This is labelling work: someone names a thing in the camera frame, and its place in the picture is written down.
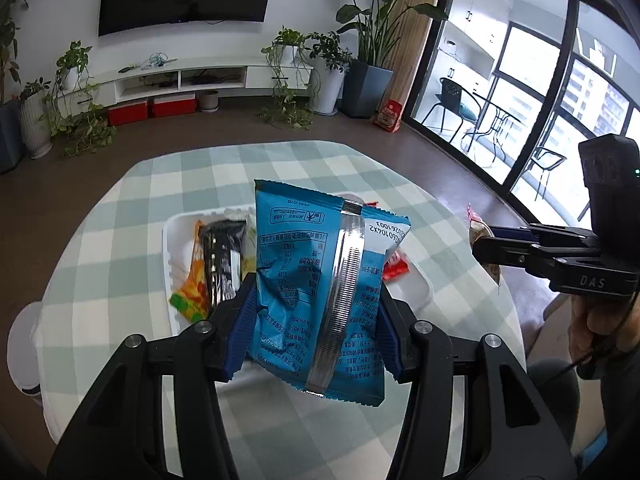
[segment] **red storage box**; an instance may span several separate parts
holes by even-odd
[[[151,108],[154,117],[168,117],[171,115],[193,114],[198,107],[196,94],[174,94],[155,97]]]
[[[121,124],[144,121],[149,118],[149,107],[146,99],[136,99],[107,110],[109,124],[120,126]]]

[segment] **checkered tablecloth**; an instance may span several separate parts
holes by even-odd
[[[322,141],[224,146],[135,165],[82,222],[44,295],[34,336],[44,415],[58,441],[113,351],[126,336],[171,335],[162,276],[162,227],[180,212],[254,202],[254,179],[327,193],[352,192],[408,216],[402,244],[434,286],[423,312],[450,335],[497,333],[524,364],[518,317],[506,286],[474,260],[468,229],[444,206],[369,157]],[[164,378],[169,470],[180,472],[172,380]],[[325,400],[267,374],[220,393],[241,478],[383,479],[396,448],[408,385],[386,377],[378,408]],[[462,388],[456,383],[447,471],[460,456]]]

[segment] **blue snack bag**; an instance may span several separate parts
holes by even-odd
[[[299,390],[378,406],[385,396],[374,341],[382,270],[409,220],[265,180],[255,181],[255,203],[252,358]]]

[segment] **glass sliding door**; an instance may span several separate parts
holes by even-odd
[[[411,117],[502,184],[556,70],[568,0],[452,0]]]
[[[562,99],[512,193],[543,223],[591,227],[578,144],[605,134],[640,141],[640,50],[581,3]]]

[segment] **crimped seal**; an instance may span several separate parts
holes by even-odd
[[[360,204],[344,201],[331,286],[306,377],[306,389],[316,394],[322,394],[329,386],[347,332],[364,251],[364,219],[361,213]]]

